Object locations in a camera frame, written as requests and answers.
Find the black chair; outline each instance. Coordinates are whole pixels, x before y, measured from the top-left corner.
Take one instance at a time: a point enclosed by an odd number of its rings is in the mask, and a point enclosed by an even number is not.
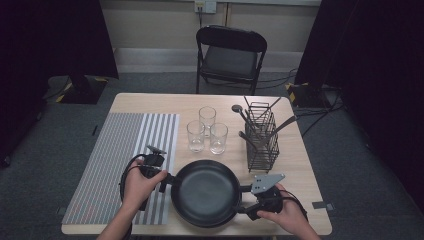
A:
[[[255,95],[262,60],[268,45],[260,34],[211,25],[199,29],[196,40],[198,47],[196,93],[199,93],[200,76],[202,76],[207,83],[208,78],[212,78],[248,84],[251,95]],[[206,54],[203,54],[202,46],[207,46]]]

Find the gray stripe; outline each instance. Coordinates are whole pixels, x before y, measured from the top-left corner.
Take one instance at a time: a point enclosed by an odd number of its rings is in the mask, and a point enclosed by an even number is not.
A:
[[[149,154],[147,145],[167,152],[164,169],[171,172],[178,123],[175,114],[109,113],[62,223],[107,224],[121,204],[118,183],[125,166],[135,154]],[[135,223],[166,223],[170,191],[158,189]]]

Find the table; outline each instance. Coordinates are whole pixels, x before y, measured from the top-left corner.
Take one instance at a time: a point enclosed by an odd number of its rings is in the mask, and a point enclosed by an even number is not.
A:
[[[274,103],[276,97],[246,97],[249,102]],[[228,166],[237,176],[241,185],[251,184],[256,174],[263,171],[249,173],[246,160],[246,144],[238,136],[244,130],[244,121],[239,114],[231,110],[231,106],[239,104],[247,108],[243,96],[222,95],[189,95],[189,94],[118,94],[110,109],[110,113],[166,113],[178,114],[179,126],[176,137],[175,162],[172,174],[175,175],[188,163],[199,159],[212,159]],[[186,125],[189,121],[198,118],[198,110],[203,106],[214,107],[217,111],[216,122],[228,126],[226,151],[221,155],[214,155],[208,150],[200,153],[191,152],[187,145]],[[272,107],[276,124],[293,115],[288,99],[282,98]],[[269,174],[284,173],[281,183],[301,201],[308,212],[310,224],[319,235],[328,235],[332,226],[325,208],[314,209],[312,202],[321,202],[322,196],[315,179],[311,163],[308,158],[297,123],[292,123],[278,133],[280,155],[275,161]],[[256,198],[243,194],[243,204],[253,205]],[[265,219],[251,221],[245,214],[237,214],[229,223],[211,229],[198,228],[185,222],[175,212],[172,203],[169,204],[168,223],[165,225],[134,225],[133,235],[196,235],[196,236],[271,236],[288,235],[278,225]],[[63,224],[62,231],[72,235],[99,234],[105,224]]]

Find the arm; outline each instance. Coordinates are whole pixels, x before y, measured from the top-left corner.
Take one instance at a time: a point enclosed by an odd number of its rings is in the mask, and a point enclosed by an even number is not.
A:
[[[143,164],[143,161],[137,160],[133,162],[131,167],[141,164]],[[97,239],[122,239],[143,201],[149,197],[155,186],[165,179],[166,175],[166,171],[161,171],[151,179],[147,179],[138,171],[138,168],[130,170],[125,180],[125,194],[122,205]]]
[[[281,184],[276,184],[276,187],[280,190],[285,190]],[[289,194],[281,192],[281,196],[289,197]],[[293,201],[283,201],[283,210],[278,214],[267,211],[258,211],[257,214],[261,218],[277,223],[284,230],[302,240],[320,239],[318,234],[303,216],[299,206]]]

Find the metal basket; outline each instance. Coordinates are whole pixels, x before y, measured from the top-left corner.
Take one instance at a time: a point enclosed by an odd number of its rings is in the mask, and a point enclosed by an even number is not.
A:
[[[248,119],[252,123],[253,130],[245,124],[246,136],[253,142],[259,143],[272,131],[275,130],[274,113],[268,103],[252,102],[249,105]],[[275,134],[263,147],[254,147],[246,142],[247,163],[251,170],[265,170],[269,172],[274,166],[280,150],[278,148],[278,134]]]

